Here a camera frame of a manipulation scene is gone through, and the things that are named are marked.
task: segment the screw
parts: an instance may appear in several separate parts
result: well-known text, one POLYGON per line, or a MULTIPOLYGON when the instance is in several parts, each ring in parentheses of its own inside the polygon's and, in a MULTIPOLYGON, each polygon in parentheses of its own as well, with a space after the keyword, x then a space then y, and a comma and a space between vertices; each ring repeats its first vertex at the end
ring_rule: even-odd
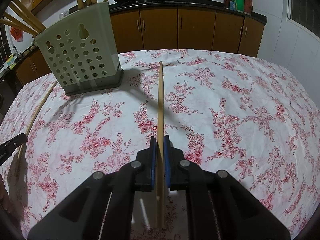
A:
POLYGON ((103 172, 97 171, 93 174, 94 179, 101 179, 103 177, 103 172))
POLYGON ((226 178, 228 176, 228 173, 224 170, 220 170, 220 171, 218 171, 218 176, 220 178, 226 178))
POLYGON ((187 160, 182 160, 182 161, 180 161, 180 165, 182 167, 188 167, 190 165, 190 162, 187 160))
POLYGON ((141 166, 141 162, 139 162, 139 161, 133 161, 131 163, 131 167, 133 167, 133 168, 138 168, 140 166, 141 166))

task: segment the hole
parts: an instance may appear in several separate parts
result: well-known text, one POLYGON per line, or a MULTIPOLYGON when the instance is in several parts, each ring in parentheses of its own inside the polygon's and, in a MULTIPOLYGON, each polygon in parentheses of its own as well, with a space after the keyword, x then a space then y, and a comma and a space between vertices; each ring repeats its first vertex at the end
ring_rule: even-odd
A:
POLYGON ((82 23, 79 24, 79 37, 81 40, 85 40, 89 36, 88 30, 84 27, 82 23))
POLYGON ((48 51, 49 53, 54 53, 54 47, 50 44, 50 41, 47 41, 48 51))

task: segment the cabinet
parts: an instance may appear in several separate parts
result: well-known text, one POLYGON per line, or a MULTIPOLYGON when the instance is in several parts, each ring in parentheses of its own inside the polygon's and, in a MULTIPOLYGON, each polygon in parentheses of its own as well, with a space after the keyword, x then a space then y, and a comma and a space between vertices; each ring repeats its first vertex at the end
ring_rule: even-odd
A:
POLYGON ((238 53, 243 21, 241 16, 217 12, 212 50, 238 53))
POLYGON ((178 49, 211 50, 216 11, 178 8, 178 49))
POLYGON ((112 14, 111 23, 118 53, 143 50, 139 10, 112 14))
POLYGON ((244 18, 243 31, 238 53, 256 57, 263 35, 264 25, 249 17, 244 18))
POLYGON ((140 20, 145 50, 177 49, 177 7, 140 9, 140 20))

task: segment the floral tablecloth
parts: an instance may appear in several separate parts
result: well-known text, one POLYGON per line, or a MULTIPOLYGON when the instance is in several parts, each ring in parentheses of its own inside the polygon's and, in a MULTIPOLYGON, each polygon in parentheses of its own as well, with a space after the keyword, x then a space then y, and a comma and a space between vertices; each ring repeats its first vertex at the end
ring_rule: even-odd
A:
MULTIPOLYGON (((95 171, 135 159, 157 132, 158 69, 164 63, 165 133, 202 169, 225 169, 294 238, 320 202, 320 112, 284 67, 216 51, 156 50, 119 55, 122 85, 67 97, 57 84, 28 137, 20 177, 0 167, 26 236, 32 226, 95 171)), ((1 143, 25 132, 55 81, 24 86, 0 127, 1 143)), ((188 239, 183 194, 168 192, 163 230, 137 193, 132 239, 188 239)))

